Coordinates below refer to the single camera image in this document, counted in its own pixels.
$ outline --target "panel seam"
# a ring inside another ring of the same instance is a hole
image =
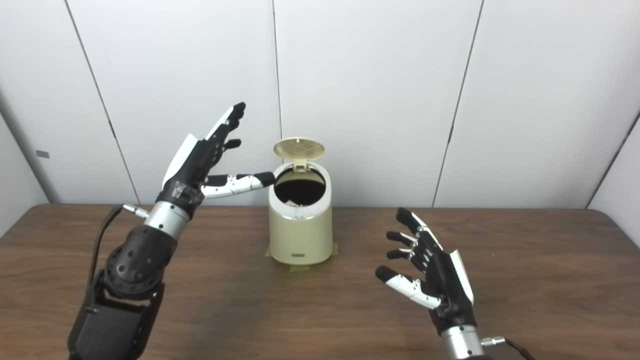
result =
[[[449,144],[451,143],[451,137],[453,136],[453,127],[456,123],[456,117],[458,116],[458,108],[460,107],[460,99],[462,98],[462,91],[465,87],[465,80],[467,79],[467,71],[469,70],[469,63],[471,61],[471,54],[474,51],[474,44],[476,43],[476,35],[478,32],[478,26],[480,25],[480,16],[482,16],[482,9],[484,7],[484,0],[480,3],[480,10],[478,11],[478,18],[476,20],[476,28],[474,29],[474,36],[471,38],[471,46],[469,47],[469,55],[467,56],[467,64],[465,65],[465,71],[462,75],[462,82],[460,84],[460,92],[458,93],[458,101],[456,101],[456,109],[453,111],[453,119],[451,120],[451,129],[449,130],[449,138],[447,139],[447,146],[444,149],[444,155],[442,156],[442,164],[440,165],[440,174],[438,175],[438,182],[436,183],[436,191],[433,193],[433,202],[431,207],[434,208],[436,204],[436,197],[438,196],[438,189],[440,188],[440,180],[442,179],[442,172],[444,170],[444,163],[447,159],[447,151],[449,150]]]
[[[638,115],[636,116],[636,119],[633,121],[633,123],[631,123],[631,126],[629,127],[629,130],[627,131],[627,135],[625,135],[625,138],[622,139],[622,142],[620,143],[620,146],[618,147],[618,150],[616,151],[616,154],[614,154],[613,158],[611,159],[611,162],[609,163],[609,166],[607,166],[607,170],[604,171],[604,174],[602,175],[602,178],[600,178],[600,182],[598,182],[598,186],[596,186],[595,190],[591,194],[591,197],[589,198],[589,201],[587,202],[587,206],[585,207],[585,209],[588,209],[590,207],[591,203],[593,202],[593,198],[596,196],[596,194],[598,193],[598,190],[600,189],[600,187],[602,186],[602,183],[604,182],[604,179],[609,174],[609,171],[611,170],[611,167],[613,166],[613,163],[616,162],[616,159],[618,158],[618,155],[620,155],[620,151],[625,146],[625,143],[627,142],[627,139],[629,139],[629,135],[631,135],[631,132],[636,127],[638,119],[640,119],[640,113],[638,113]]]
[[[133,183],[133,178],[131,177],[131,172],[129,171],[129,167],[127,166],[127,160],[124,158],[124,154],[122,153],[122,148],[120,146],[120,142],[118,141],[118,137],[116,136],[116,131],[113,129],[113,124],[111,123],[111,117],[109,116],[109,111],[107,110],[107,106],[104,104],[104,98],[102,97],[102,92],[100,91],[100,87],[98,86],[98,81],[95,79],[95,73],[93,72],[93,67],[91,66],[91,62],[89,61],[89,56],[86,53],[86,49],[84,48],[84,43],[82,38],[80,37],[80,32],[78,32],[78,27],[76,25],[76,20],[71,12],[71,7],[69,6],[68,0],[65,0],[65,6],[67,7],[67,12],[69,13],[69,17],[71,18],[71,23],[74,26],[74,31],[76,32],[76,36],[78,38],[78,42],[80,42],[80,48],[82,49],[82,53],[84,55],[84,60],[86,61],[87,66],[89,67],[89,72],[91,73],[91,77],[93,79],[93,84],[95,85],[96,91],[98,91],[98,97],[100,98],[100,103],[102,104],[102,109],[104,110],[105,116],[107,116],[107,122],[109,124],[109,128],[111,129],[111,134],[113,134],[113,138],[116,141],[116,146],[118,147],[118,152],[120,153],[120,158],[122,158],[122,163],[124,164],[124,169],[127,172],[127,176],[129,177],[129,182],[131,183],[131,188],[133,189],[133,194],[136,196],[136,200],[138,204],[140,204],[140,197],[138,196],[138,191],[136,190],[136,186]]]
[[[276,84],[278,86],[278,119],[280,121],[280,139],[282,140],[282,103],[280,102],[280,65],[278,64],[278,31],[276,30],[276,2],[271,0],[273,7],[273,45],[276,54]]]

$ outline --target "trash can lid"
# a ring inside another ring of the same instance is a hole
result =
[[[324,154],[324,146],[308,138],[286,138],[273,146],[273,152],[287,160],[314,160]]]

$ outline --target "robot finger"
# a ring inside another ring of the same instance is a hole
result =
[[[387,259],[411,259],[413,256],[413,252],[408,249],[396,249],[387,252]]]
[[[392,241],[399,241],[408,247],[414,247],[418,242],[418,240],[412,238],[411,236],[403,233],[398,233],[396,231],[387,231],[387,239]]]
[[[235,130],[240,125],[240,119],[244,116],[244,109],[246,104],[239,102],[234,105],[231,113],[229,113],[227,120],[229,121],[229,131]]]
[[[242,140],[231,139],[225,143],[224,150],[227,151],[229,149],[235,149],[236,147],[240,147],[240,145],[242,145]]]
[[[398,208],[396,213],[396,220],[401,224],[408,227],[412,234],[418,233],[418,228],[427,226],[416,214],[405,208]]]
[[[226,197],[239,193],[258,190],[273,185],[276,178],[272,172],[258,174],[213,175],[200,188],[205,197]]]
[[[376,277],[392,289],[428,309],[433,310],[442,302],[436,296],[425,294],[420,280],[414,280],[410,276],[400,274],[386,266],[380,266],[376,269]]]

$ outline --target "silver trim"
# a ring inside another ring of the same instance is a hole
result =
[[[494,347],[495,345],[505,343],[506,340],[502,336],[494,336],[492,338],[482,338],[480,344],[483,347]]]
[[[461,325],[451,327],[440,335],[449,360],[466,359],[483,355],[484,350],[476,333],[476,327]]]
[[[189,215],[184,210],[170,202],[159,201],[151,209],[145,225],[155,227],[178,240],[188,222]]]
[[[131,204],[124,204],[124,206],[122,206],[123,209],[127,210],[130,213],[133,213],[133,215],[136,215],[137,217],[141,217],[141,218],[148,218],[149,217],[149,212],[143,208],[139,208],[135,205],[131,205]]]

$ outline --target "open lid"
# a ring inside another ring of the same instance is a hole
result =
[[[295,172],[306,172],[307,160],[322,156],[324,146],[308,138],[286,138],[273,146],[273,152],[285,160],[293,160]]]

